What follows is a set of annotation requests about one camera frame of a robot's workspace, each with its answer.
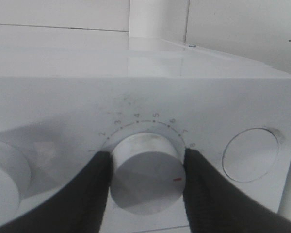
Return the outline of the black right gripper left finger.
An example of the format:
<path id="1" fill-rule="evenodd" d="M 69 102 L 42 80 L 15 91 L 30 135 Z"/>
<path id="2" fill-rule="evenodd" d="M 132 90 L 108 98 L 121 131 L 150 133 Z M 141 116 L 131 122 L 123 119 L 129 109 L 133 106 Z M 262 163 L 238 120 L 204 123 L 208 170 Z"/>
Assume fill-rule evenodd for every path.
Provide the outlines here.
<path id="1" fill-rule="evenodd" d="M 59 192 L 1 225 L 0 233 L 98 233 L 111 179 L 111 154 L 99 151 Z"/>

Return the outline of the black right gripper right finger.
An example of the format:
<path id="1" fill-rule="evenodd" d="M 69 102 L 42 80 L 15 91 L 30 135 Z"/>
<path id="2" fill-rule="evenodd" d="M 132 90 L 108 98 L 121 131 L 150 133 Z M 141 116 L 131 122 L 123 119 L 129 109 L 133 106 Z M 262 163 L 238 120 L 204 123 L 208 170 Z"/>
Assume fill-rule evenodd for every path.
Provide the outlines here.
<path id="1" fill-rule="evenodd" d="M 291 233 L 291 221 L 229 182 L 197 150 L 184 155 L 183 200 L 193 233 Z"/>

